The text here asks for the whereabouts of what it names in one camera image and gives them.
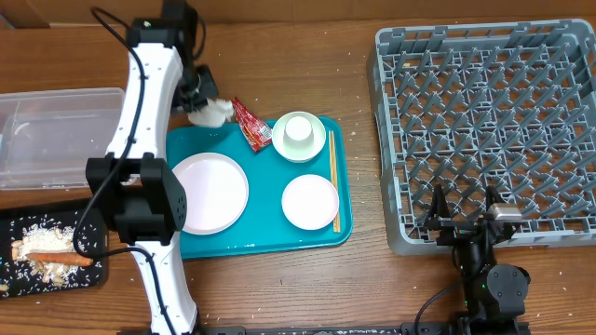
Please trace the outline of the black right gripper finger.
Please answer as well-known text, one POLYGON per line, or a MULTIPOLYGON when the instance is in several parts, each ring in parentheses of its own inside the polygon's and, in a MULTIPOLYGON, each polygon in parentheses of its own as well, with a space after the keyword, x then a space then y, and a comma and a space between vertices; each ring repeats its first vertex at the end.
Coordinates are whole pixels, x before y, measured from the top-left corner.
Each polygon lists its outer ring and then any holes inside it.
POLYGON ((427 213, 430 219, 441 218, 450 219, 451 212, 447 205, 446 197, 443 188, 440 184, 436 184, 433 189, 432 202, 430 210, 427 213))
POLYGON ((487 208, 490 208, 493 204, 502 202, 502 197, 496 188, 492 185, 486 187, 485 190, 485 204, 487 208))

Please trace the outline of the white tissue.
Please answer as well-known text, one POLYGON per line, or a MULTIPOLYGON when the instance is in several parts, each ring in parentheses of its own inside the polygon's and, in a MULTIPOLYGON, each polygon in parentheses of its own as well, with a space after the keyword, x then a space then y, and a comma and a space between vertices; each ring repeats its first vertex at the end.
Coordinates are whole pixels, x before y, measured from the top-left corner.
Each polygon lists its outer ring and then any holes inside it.
POLYGON ((207 99, 207 104, 188 115, 188 120, 199 127, 221 127, 235 115, 235 109, 230 100, 207 99))

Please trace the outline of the red snack wrapper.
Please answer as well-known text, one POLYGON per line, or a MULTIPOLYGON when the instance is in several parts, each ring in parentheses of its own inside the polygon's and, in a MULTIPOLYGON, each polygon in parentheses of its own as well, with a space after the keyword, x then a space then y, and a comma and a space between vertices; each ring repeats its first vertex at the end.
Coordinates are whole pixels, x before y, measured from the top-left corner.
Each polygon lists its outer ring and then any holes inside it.
POLYGON ((237 123, 251 149, 255 153, 258 153, 271 144, 271 127, 265 121, 251 113, 238 98, 233 98, 232 104, 237 123))

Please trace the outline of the large white plate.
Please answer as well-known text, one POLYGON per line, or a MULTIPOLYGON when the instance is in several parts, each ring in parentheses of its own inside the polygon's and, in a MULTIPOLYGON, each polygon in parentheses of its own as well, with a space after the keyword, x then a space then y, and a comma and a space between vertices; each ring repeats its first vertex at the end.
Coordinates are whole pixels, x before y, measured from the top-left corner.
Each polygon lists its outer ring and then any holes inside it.
POLYGON ((222 232, 239 219, 248 204, 248 178, 226 155, 194 154, 178 163, 173 172, 186 193, 183 230, 188 234, 222 232))

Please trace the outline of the orange carrot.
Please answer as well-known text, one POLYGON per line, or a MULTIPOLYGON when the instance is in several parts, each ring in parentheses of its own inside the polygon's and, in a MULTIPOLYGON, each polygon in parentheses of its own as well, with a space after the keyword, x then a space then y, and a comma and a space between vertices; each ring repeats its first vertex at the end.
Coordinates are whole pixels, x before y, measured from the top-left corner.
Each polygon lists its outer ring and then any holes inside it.
POLYGON ((47 263, 60 263, 69 266, 88 267, 94 260, 84 257, 78 253, 28 253, 26 258, 30 261, 41 261, 47 263))

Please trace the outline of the rice and food scraps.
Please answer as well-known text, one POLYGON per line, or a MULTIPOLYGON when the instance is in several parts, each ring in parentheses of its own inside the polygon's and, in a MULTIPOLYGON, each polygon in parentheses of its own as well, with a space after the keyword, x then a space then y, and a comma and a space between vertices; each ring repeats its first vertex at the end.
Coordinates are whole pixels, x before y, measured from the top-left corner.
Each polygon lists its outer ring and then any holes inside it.
POLYGON ((73 228, 41 228, 37 224, 24 229, 24 236, 12 237, 9 258, 1 265, 1 297, 78 288, 79 266, 30 261, 28 253, 74 252, 73 228))

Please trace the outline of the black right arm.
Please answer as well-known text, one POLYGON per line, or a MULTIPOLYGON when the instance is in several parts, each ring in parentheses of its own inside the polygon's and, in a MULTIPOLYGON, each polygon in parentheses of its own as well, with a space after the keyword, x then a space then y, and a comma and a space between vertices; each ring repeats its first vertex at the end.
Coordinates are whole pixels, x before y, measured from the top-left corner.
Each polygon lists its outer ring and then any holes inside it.
POLYGON ((452 249, 452 261, 461 280, 430 298, 418 311, 413 332, 416 334, 528 334, 529 326, 517 317, 525 313, 525 298, 531 276, 515 265, 499 264, 494 246, 508 241, 522 223, 522 214, 505 202, 489 186, 485 190, 485 210, 468 221, 457 221, 448 208, 443 189, 436 185, 430 210, 424 222, 429 231, 437 231, 436 244, 452 249), (437 325, 421 323, 424 311, 438 298, 461 288, 466 310, 450 315, 437 325))

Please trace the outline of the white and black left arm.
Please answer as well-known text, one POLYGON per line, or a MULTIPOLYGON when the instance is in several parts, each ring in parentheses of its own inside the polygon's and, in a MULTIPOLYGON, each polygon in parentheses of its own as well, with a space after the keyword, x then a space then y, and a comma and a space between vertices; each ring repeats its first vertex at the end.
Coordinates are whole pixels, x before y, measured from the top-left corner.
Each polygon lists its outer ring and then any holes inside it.
POLYGON ((185 191, 166 160, 171 113, 192 113, 218 96, 210 69, 196 64, 206 25, 185 1, 164 2, 156 19, 138 18, 118 41, 129 52, 129 78, 120 119, 103 158, 90 158, 92 197, 134 257, 151 309, 151 334, 199 334, 180 248, 187 217, 185 191))

